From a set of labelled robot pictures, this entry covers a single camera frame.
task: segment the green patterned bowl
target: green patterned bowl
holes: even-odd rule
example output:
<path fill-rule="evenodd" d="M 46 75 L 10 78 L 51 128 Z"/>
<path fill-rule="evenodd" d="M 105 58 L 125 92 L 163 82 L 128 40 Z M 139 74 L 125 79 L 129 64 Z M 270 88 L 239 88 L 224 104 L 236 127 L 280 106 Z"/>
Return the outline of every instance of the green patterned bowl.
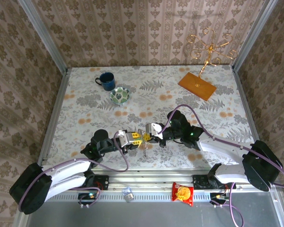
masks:
<path fill-rule="evenodd" d="M 122 105 L 126 103 L 130 98 L 130 92 L 127 88 L 116 87 L 109 94 L 110 100 L 117 105 Z"/>

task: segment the table surface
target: table surface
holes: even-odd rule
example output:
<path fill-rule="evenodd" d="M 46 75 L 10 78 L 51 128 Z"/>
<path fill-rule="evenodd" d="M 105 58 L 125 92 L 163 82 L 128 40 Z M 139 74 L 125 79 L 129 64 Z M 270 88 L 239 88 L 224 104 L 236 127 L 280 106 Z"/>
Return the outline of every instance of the table surface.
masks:
<path fill-rule="evenodd" d="M 229 65 L 207 66 L 202 78 L 217 87 L 206 102 L 178 85 L 188 73 L 198 75 L 202 66 L 143 66 L 73 68 L 47 163 L 69 159 L 90 142 L 93 133 L 105 129 L 109 137 L 117 130 L 145 130 L 150 122 L 166 123 L 167 114 L 177 105 L 195 109 L 204 126 L 214 134 L 243 142 L 253 142 L 250 127 Z M 112 72 L 117 87 L 131 91 L 122 106 L 113 104 L 109 92 L 94 81 L 101 73 Z M 181 107 L 187 120 L 197 125 L 188 108 Z M 230 164 L 220 155 L 197 151 L 167 142 L 166 148 L 147 144 L 126 155 L 131 168 L 210 168 L 215 163 Z M 125 162 L 119 152 L 105 155 L 103 164 L 121 168 Z"/>

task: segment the snack bag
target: snack bag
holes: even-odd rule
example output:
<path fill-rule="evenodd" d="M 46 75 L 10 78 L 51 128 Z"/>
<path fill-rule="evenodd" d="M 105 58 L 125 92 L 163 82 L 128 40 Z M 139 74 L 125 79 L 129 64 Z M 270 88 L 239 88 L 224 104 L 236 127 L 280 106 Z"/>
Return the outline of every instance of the snack bag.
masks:
<path fill-rule="evenodd" d="M 177 184 L 176 182 L 172 185 L 172 194 L 171 200 L 177 201 L 180 200 L 184 203 L 193 206 L 193 195 L 194 195 L 194 188 L 193 187 L 186 187 Z"/>

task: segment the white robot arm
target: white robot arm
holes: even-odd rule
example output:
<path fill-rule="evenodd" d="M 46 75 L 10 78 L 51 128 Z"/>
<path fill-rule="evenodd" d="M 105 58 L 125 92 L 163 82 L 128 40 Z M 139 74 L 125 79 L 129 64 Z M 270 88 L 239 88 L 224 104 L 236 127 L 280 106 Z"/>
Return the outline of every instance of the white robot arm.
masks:
<path fill-rule="evenodd" d="M 108 138 L 106 130 L 100 129 L 94 133 L 91 142 L 75 159 L 70 159 L 57 166 L 40 167 L 37 163 L 31 164 L 11 187 L 9 193 L 18 204 L 22 200 L 21 210 L 25 214 L 30 214 L 49 198 L 63 191 L 94 186 L 96 176 L 91 169 L 103 160 L 105 153 L 116 151 L 119 148 L 122 155 L 125 155 L 128 150 L 138 148 L 143 140 L 159 143 L 161 147 L 165 147 L 166 141 L 180 139 L 188 148 L 217 153 L 237 162 L 236 165 L 215 164 L 212 167 L 207 177 L 208 183 L 214 188 L 219 188 L 221 184 L 236 182 L 251 183 L 260 190 L 269 191 L 279 171 L 269 163 L 262 162 L 254 154 L 242 149 L 243 147 L 265 155 L 282 167 L 268 146 L 259 140 L 254 144 L 249 144 L 216 135 L 210 137 L 202 128 L 191 126 L 178 110 L 174 112 L 169 123 L 168 128 L 163 124 L 149 123 L 146 125 L 144 135 L 126 130 L 118 131 L 115 142 Z"/>

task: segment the gold jewelry stand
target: gold jewelry stand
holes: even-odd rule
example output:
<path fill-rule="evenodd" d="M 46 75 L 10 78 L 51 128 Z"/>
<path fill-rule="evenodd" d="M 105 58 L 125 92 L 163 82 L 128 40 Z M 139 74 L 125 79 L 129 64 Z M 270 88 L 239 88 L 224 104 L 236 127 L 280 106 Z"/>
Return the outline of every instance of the gold jewelry stand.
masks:
<path fill-rule="evenodd" d="M 204 69 L 208 64 L 213 65 L 213 66 L 217 66 L 218 64 L 221 63 L 220 58 L 216 58 L 216 60 L 218 61 L 217 63 L 216 62 L 210 62 L 212 54 L 217 53 L 218 55 L 222 55 L 222 56 L 230 58 L 230 59 L 235 59 L 238 56 L 238 53 L 235 50 L 229 51 L 229 55 L 225 55 L 225 54 L 221 54 L 221 53 L 217 52 L 217 48 L 222 47 L 222 46 L 226 46 L 229 43 L 231 43 L 233 41 L 233 37 L 230 34 L 224 34 L 222 37 L 225 39 L 226 43 L 216 46 L 216 45 L 213 44 L 213 39 L 215 38 L 215 32 L 211 28 L 204 28 L 202 30 L 202 32 L 203 32 L 203 34 L 207 35 L 209 30 L 211 30 L 213 32 L 210 44 L 205 44 L 196 35 L 189 35 L 187 37 L 186 40 L 189 43 L 193 44 L 195 42 L 195 38 L 197 38 L 202 43 L 202 45 L 205 46 L 204 49 L 193 49 L 190 52 L 190 56 L 192 58 L 199 59 L 201 57 L 201 54 L 200 54 L 201 51 L 207 51 L 208 57 L 205 59 L 204 66 L 202 67 L 201 71 L 199 72 L 198 77 L 189 72 L 178 83 L 180 86 L 184 87 L 185 89 L 189 90 L 190 92 L 194 93 L 195 95 L 197 95 L 198 97 L 202 98 L 205 101 L 207 101 L 210 98 L 210 96 L 214 93 L 214 91 L 217 88 L 214 85 L 211 85 L 210 83 L 201 79 L 201 74 L 204 72 Z"/>

